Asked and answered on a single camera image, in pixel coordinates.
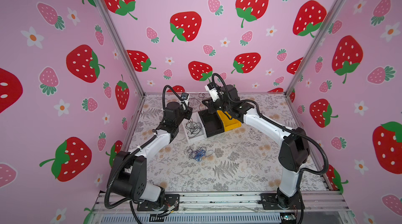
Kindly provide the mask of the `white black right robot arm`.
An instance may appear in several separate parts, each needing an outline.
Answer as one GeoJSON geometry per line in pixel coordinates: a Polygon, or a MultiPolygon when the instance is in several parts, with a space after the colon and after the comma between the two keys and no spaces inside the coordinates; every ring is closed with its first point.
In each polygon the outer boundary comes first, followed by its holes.
{"type": "Polygon", "coordinates": [[[305,131],[298,127],[293,129],[265,116],[256,101],[240,99],[237,89],[232,85],[221,85],[216,80],[222,77],[213,73],[210,83],[205,89],[210,98],[203,100],[209,113],[223,112],[230,120],[236,119],[242,124],[255,128],[272,139],[280,148],[278,161],[282,166],[281,183],[277,189],[276,202],[281,209],[291,209],[300,206],[304,209],[303,196],[300,184],[304,173],[323,175],[329,169],[329,160],[323,148],[308,137],[305,131]],[[323,158],[323,167],[312,170],[304,166],[314,145],[323,158]]]}

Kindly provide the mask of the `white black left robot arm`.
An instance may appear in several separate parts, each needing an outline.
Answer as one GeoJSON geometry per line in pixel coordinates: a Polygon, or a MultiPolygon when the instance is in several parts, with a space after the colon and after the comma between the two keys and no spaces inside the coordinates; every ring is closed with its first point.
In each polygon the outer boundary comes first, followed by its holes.
{"type": "Polygon", "coordinates": [[[193,109],[188,105],[189,94],[178,94],[166,85],[162,93],[163,117],[152,137],[130,152],[119,152],[108,179],[104,205],[113,209],[124,202],[147,202],[154,209],[165,205],[165,189],[147,182],[147,162],[170,144],[179,133],[183,120],[191,119],[193,109]]]}

